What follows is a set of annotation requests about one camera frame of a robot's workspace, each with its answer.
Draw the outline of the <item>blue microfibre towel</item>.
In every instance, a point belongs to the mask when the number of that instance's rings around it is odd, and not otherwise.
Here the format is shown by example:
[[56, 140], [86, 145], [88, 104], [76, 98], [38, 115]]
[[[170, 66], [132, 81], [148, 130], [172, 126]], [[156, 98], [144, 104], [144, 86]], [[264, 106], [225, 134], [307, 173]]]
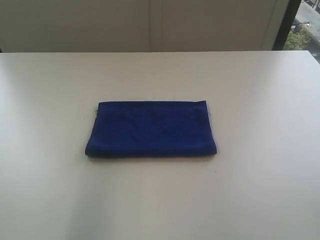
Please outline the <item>blue microfibre towel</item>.
[[85, 155], [193, 158], [217, 154], [206, 101], [100, 102]]

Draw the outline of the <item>dark window frame post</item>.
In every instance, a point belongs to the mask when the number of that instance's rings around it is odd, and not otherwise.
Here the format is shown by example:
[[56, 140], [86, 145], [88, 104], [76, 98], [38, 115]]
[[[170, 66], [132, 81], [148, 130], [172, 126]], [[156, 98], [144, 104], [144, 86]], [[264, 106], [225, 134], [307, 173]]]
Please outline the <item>dark window frame post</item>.
[[300, 4], [301, 0], [290, 0], [288, 2], [280, 28], [272, 47], [273, 51], [281, 51], [284, 48], [285, 42], [291, 30], [292, 23], [294, 22]]

